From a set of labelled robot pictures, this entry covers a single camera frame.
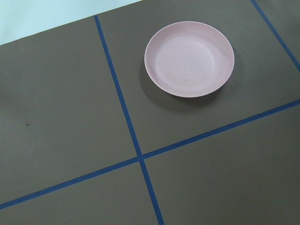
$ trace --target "blue grid line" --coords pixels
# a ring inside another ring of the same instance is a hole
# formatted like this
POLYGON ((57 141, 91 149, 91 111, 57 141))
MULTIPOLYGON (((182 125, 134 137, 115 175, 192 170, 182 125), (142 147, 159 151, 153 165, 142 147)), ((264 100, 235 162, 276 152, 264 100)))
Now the blue grid line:
POLYGON ((219 133, 221 133, 221 132, 224 132, 224 131, 227 131, 227 130, 230 130, 230 129, 239 127, 239 126, 241 126, 241 125, 244 125, 244 124, 246 124, 246 123, 250 123, 250 122, 252 122, 252 121, 261 119, 261 118, 263 118, 263 117, 270 116, 270 115, 272 115, 272 114, 275 114, 275 113, 277 113, 277 112, 280 112, 280 111, 289 109, 289 108, 294 107, 294 106, 296 106, 296 105, 300 105, 300 99, 298 99, 298 100, 296 100, 296 101, 293 101, 293 102, 290 102, 290 103, 288 103, 288 104, 285 104, 285 105, 276 107, 276 108, 274 108, 274 109, 271 109, 271 110, 268 110, 268 111, 265 111, 265 112, 256 114, 256 115, 254 115, 254 116, 250 116, 250 117, 248 117, 248 118, 239 120, 239 121, 237 121, 237 122, 234 122, 234 123, 231 123, 231 124, 227 124, 227 125, 225 125, 225 126, 223 126, 223 127, 219 127, 219 128, 217 128, 217 129, 214 129, 214 130, 205 132, 205 133, 203 133, 203 134, 196 135, 196 136, 194 136, 194 137, 190 137, 190 138, 185 139, 185 140, 182 140, 182 141, 180 141, 180 142, 176 142, 176 143, 174 143, 174 144, 167 145, 167 146, 162 147, 162 148, 160 148, 160 149, 157 149, 157 150, 148 152, 148 153, 144 154, 143 157, 144 157, 144 159, 150 158, 150 157, 152 157, 152 156, 155 156, 155 155, 158 155, 158 154, 161 154, 161 153, 164 153, 164 152, 173 150, 173 149, 175 149, 175 148, 178 148, 178 147, 181 147, 181 146, 184 146, 184 145, 187 145, 187 144, 190 144, 190 143, 199 141, 199 140, 204 139, 204 138, 206 138, 206 137, 210 137, 210 136, 219 134, 219 133))
POLYGON ((268 27, 271 29, 271 31, 273 32, 273 34, 275 35, 275 37, 277 38, 277 40, 280 42, 280 44, 284 48, 285 52, 288 54, 288 56, 290 57, 290 59, 293 61, 293 63, 295 64, 296 68, 300 72, 300 64, 299 64, 299 62, 296 60, 296 58, 292 54, 291 50, 288 48, 288 46, 286 45, 286 43, 284 42, 284 40, 281 38, 281 36, 279 35, 279 33, 276 31, 276 29, 274 28, 274 26, 272 25, 272 23, 270 22, 270 20, 267 18, 266 14, 259 7, 259 5, 257 4, 256 0, 251 0, 251 2, 254 5, 254 7, 256 8, 256 10, 258 11, 258 13, 262 16, 262 18, 264 19, 264 21, 267 23, 268 27))
POLYGON ((137 155, 137 158, 140 162, 142 174, 143 174, 145 182, 146 182, 146 186, 147 186, 147 189, 148 189, 148 192, 149 192, 149 195, 150 195, 150 199, 151 199, 151 202, 152 202, 152 205, 153 205, 156 217, 157 217, 158 224, 159 225, 164 225, 165 223, 164 223, 164 220, 163 220, 163 217, 162 217, 162 214, 161 214, 161 211, 160 211, 160 208, 159 208, 156 196, 155 196, 155 192, 154 192, 154 189, 153 189, 150 177, 149 177, 149 173, 148 173, 146 164, 145 164, 144 159, 143 159, 142 151, 141 151, 140 145, 138 143, 138 140, 137 140, 137 137, 136 137, 136 134, 135 134, 135 130, 133 128, 133 124, 131 122, 131 118, 129 116, 129 112, 128 112, 128 109, 127 109, 127 106, 126 106, 126 103, 125 103, 125 100, 124 100, 124 97, 123 97, 123 94, 122 94, 122 90, 121 90, 121 87, 120 87, 120 84, 119 84, 114 66, 113 66, 113 62, 112 62, 111 56, 110 56, 109 51, 108 51, 108 47, 107 47, 107 44, 106 44, 106 41, 105 41, 105 38, 104 38, 104 34, 103 34, 103 31, 102 31, 102 28, 101 28, 101 25, 100 25, 99 18, 98 18, 97 15, 95 15, 94 19, 95 19, 95 23, 96 23, 96 26, 97 26, 97 29, 98 29, 99 36, 100 36, 102 47, 103 47, 103 50, 104 50, 104 53, 105 53, 105 56, 106 56, 106 60, 107 60, 109 69, 110 69, 111 74, 112 74, 112 79, 113 79, 113 82, 114 82, 114 85, 115 85, 115 88, 116 88, 116 91, 117 91, 117 94, 118 94, 118 97, 119 97, 119 100, 120 100, 120 103, 121 103, 121 106, 122 106, 122 110, 123 110, 123 113, 124 113, 124 116, 125 116, 125 119, 126 119, 126 123, 127 123, 128 129, 129 129, 130 135, 131 135, 131 139, 132 139, 132 142, 133 142, 134 147, 135 147, 136 155, 137 155))
POLYGON ((97 170, 97 171, 94 171, 94 172, 90 172, 90 173, 85 174, 83 176, 65 181, 63 183, 60 183, 60 184, 57 184, 57 185, 39 190, 39 191, 31 193, 29 195, 25 195, 25 196, 13 199, 11 201, 0 204, 0 210, 2 210, 4 208, 7 208, 7 207, 10 207, 10 206, 13 206, 13 205, 16 205, 16 204, 19 204, 19 203, 22 203, 22 202, 25 202, 25 201, 28 201, 28 200, 36 198, 36 197, 39 197, 41 195, 45 195, 45 194, 48 194, 48 193, 53 192, 53 191, 57 191, 57 190, 62 189, 62 188, 66 188, 66 187, 71 186, 73 184, 77 184, 79 182, 97 177, 97 176, 102 175, 104 173, 108 173, 110 171, 120 169, 124 166, 130 165, 130 164, 133 164, 133 163, 136 163, 136 162, 138 162, 137 157, 131 158, 131 159, 125 160, 123 162, 108 166, 106 168, 103 168, 103 169, 100 169, 100 170, 97 170))

